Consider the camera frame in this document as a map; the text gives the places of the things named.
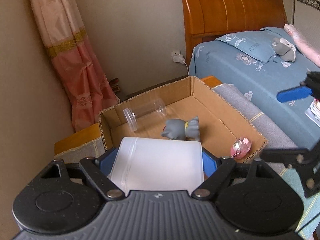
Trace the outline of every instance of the pink blanket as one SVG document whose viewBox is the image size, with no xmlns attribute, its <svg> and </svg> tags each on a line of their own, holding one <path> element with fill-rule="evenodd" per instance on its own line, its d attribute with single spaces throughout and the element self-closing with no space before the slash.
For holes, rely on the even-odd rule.
<svg viewBox="0 0 320 240">
<path fill-rule="evenodd" d="M 284 25 L 284 30 L 292 37 L 297 49 L 314 64 L 320 67 L 320 53 L 307 42 L 306 38 L 291 24 Z"/>
</svg>

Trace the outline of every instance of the blue gripper pad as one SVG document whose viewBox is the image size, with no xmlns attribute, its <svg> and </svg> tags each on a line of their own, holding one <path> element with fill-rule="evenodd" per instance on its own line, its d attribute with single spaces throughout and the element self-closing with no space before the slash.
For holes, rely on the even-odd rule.
<svg viewBox="0 0 320 240">
<path fill-rule="evenodd" d="M 209 151 L 202 147 L 203 171 L 210 177 L 221 165 L 220 158 L 215 157 Z"/>
<path fill-rule="evenodd" d="M 312 89 L 305 86 L 300 86 L 278 92 L 277 100 L 281 103 L 284 103 L 292 100 L 306 98 L 311 94 Z"/>
<path fill-rule="evenodd" d="M 110 174 L 112 166 L 115 163 L 117 153 L 118 148 L 108 150 L 105 153 L 107 156 L 99 163 L 99 170 L 101 170 L 104 175 L 108 176 Z"/>
</svg>

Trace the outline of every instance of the gray plush toy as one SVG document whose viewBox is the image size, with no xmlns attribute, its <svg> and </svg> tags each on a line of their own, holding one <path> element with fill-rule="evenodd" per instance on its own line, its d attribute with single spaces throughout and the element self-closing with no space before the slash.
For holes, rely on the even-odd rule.
<svg viewBox="0 0 320 240">
<path fill-rule="evenodd" d="M 196 116 L 188 122 L 181 119 L 169 119 L 165 122 L 165 127 L 161 136 L 171 140 L 185 140 L 194 138 L 200 142 L 199 118 Z"/>
<path fill-rule="evenodd" d="M 296 48 L 290 42 L 284 38 L 273 38 L 272 47 L 276 54 L 280 55 L 280 58 L 284 61 L 296 60 Z"/>
</svg>

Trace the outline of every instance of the gold curtain trim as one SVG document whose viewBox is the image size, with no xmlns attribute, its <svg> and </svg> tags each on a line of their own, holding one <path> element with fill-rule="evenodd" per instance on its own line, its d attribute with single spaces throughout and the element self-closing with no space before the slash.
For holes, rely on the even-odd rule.
<svg viewBox="0 0 320 240">
<path fill-rule="evenodd" d="M 80 44 L 83 42 L 83 38 L 87 36 L 87 31 L 85 28 L 81 28 L 79 32 L 73 34 L 73 38 L 70 40 L 63 41 L 57 45 L 52 45 L 50 47 L 47 47 L 47 53 L 50 58 L 56 57 L 60 52 L 68 51 L 73 49 L 77 46 L 77 44 Z"/>
</svg>

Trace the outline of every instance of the charging cable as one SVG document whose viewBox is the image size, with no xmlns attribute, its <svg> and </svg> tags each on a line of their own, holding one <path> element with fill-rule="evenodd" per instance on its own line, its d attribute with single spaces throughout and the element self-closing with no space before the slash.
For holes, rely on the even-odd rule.
<svg viewBox="0 0 320 240">
<path fill-rule="evenodd" d="M 186 65 L 186 67 L 187 67 L 187 72 L 188 72 L 188 76 L 189 76 L 189 68 L 188 68 L 188 65 L 186 64 L 186 61 L 185 61 L 185 59 L 183 58 L 183 55 L 182 55 L 182 54 L 179 54 L 179 55 L 177 55 L 177 56 L 174 56 L 174 57 L 173 57 L 173 62 L 175 62 L 175 63 L 180 62 L 181 64 Z"/>
</svg>

